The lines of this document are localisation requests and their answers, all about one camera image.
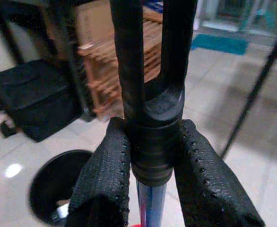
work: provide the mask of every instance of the black rubber grip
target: black rubber grip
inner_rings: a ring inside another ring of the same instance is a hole
[[[182,162],[174,167],[187,227],[263,227],[235,174],[190,120],[182,121]]]
[[[123,125],[119,118],[110,120],[105,138],[82,168],[66,226],[128,225],[130,143]]]

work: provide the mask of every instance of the metal pole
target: metal pole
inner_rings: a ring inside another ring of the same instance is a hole
[[[166,186],[146,186],[137,181],[141,227],[160,227],[162,222]]]

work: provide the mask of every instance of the wooden crate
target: wooden crate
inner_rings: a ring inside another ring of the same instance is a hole
[[[100,1],[102,6],[108,1]],[[84,7],[78,12],[85,14]],[[93,17],[86,17],[86,22]],[[89,88],[94,102],[94,112],[101,120],[106,120],[114,115],[123,116],[121,86],[118,74],[118,61],[115,52],[114,35],[97,35],[97,32],[89,32],[91,25],[81,23],[78,26],[79,34],[85,34],[82,37],[81,46],[78,49],[79,55],[83,56],[84,65],[89,81]],[[162,23],[153,19],[144,19],[144,73],[145,82],[157,77],[161,64],[161,41],[162,41]]]

